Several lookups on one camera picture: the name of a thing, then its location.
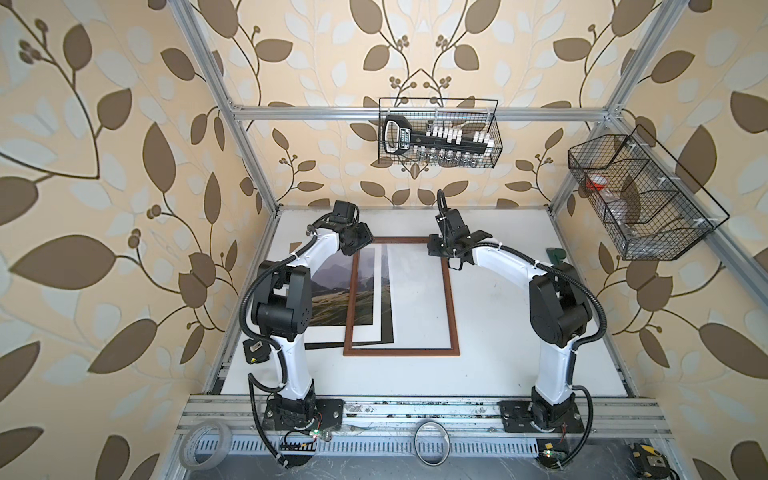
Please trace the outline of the brown wooden picture frame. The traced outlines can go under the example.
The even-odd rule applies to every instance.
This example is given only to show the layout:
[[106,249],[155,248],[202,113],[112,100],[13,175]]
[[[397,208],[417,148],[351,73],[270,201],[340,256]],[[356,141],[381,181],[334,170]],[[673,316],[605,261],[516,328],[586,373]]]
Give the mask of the brown wooden picture frame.
[[352,257],[343,354],[460,355],[448,261],[427,237],[377,237]]

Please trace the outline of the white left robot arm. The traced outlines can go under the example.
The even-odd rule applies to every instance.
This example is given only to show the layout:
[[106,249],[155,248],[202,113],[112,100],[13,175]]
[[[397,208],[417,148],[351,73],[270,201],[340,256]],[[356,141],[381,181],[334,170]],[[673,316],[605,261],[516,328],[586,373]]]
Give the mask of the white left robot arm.
[[321,425],[314,380],[309,373],[305,333],[312,318],[312,275],[337,253],[353,256],[373,242],[357,205],[337,201],[331,212],[307,226],[308,240],[288,257],[264,261],[247,287],[238,310],[248,364],[275,360],[278,383],[268,386],[253,373],[249,395],[271,396],[267,411],[279,430],[310,430]]

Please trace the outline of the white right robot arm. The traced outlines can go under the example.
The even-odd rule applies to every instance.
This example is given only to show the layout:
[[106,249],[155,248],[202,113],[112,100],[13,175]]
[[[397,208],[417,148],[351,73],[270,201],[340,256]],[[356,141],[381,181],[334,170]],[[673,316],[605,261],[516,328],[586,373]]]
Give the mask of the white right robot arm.
[[597,295],[582,283],[573,265],[539,261],[494,241],[488,232],[472,232],[460,212],[447,206],[442,191],[436,204],[439,232],[429,236],[429,255],[485,268],[528,292],[530,324],[542,342],[531,391],[532,423],[541,431],[559,427],[575,412],[577,351],[607,331]]

